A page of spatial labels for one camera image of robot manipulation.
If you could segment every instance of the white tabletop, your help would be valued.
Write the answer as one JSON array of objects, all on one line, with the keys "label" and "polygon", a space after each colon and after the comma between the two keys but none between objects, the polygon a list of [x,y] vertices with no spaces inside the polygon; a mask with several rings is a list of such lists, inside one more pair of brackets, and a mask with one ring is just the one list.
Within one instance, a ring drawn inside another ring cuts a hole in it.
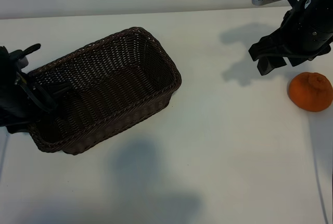
[{"label": "white tabletop", "polygon": [[138,26],[183,78],[165,110],[77,156],[0,129],[0,223],[332,223],[333,107],[307,113],[287,84],[333,82],[333,52],[267,76],[248,54],[287,10],[0,20],[9,51],[42,44],[28,70]]}]

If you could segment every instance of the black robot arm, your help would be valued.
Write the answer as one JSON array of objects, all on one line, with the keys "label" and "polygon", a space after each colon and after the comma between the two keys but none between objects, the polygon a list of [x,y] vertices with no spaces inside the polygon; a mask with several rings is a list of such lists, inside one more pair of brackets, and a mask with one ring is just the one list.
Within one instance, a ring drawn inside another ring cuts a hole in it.
[{"label": "black robot arm", "polygon": [[[265,0],[252,1],[256,5],[267,4]],[[333,40],[333,0],[288,2],[292,10],[285,14],[281,27],[261,38],[249,49],[252,60],[258,60],[261,75],[285,66],[284,57],[294,67],[331,50],[329,44]]]}]

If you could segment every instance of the orange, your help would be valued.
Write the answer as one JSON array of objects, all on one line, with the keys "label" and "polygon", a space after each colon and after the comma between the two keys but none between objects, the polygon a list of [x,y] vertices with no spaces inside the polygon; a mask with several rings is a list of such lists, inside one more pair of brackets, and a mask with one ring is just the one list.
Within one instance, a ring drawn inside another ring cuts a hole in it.
[{"label": "orange", "polygon": [[299,108],[319,112],[331,105],[333,88],[327,77],[316,72],[303,72],[290,82],[289,97]]}]

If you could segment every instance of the brown wicker basket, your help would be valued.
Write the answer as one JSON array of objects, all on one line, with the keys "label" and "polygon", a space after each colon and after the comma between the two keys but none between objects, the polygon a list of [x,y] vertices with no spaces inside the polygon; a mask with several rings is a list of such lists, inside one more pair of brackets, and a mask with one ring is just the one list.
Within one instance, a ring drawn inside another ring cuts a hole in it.
[{"label": "brown wicker basket", "polygon": [[164,109],[181,75],[160,43],[130,28],[86,45],[29,75],[40,85],[69,82],[55,113],[29,125],[44,152],[79,154]]}]

